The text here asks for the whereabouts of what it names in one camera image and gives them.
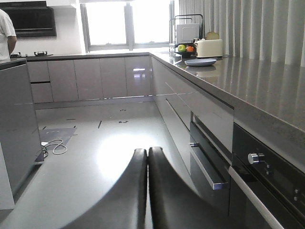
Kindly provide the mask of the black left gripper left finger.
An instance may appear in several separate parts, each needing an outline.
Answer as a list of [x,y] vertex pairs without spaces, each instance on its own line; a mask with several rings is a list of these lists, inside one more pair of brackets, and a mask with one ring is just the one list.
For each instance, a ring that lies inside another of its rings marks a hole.
[[135,149],[117,182],[65,229],[143,229],[147,199],[147,152]]

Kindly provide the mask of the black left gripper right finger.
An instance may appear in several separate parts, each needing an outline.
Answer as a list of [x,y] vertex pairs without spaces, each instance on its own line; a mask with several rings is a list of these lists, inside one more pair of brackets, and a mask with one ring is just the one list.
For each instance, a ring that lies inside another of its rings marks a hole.
[[176,173],[159,146],[148,156],[149,193],[155,229],[239,229],[201,199]]

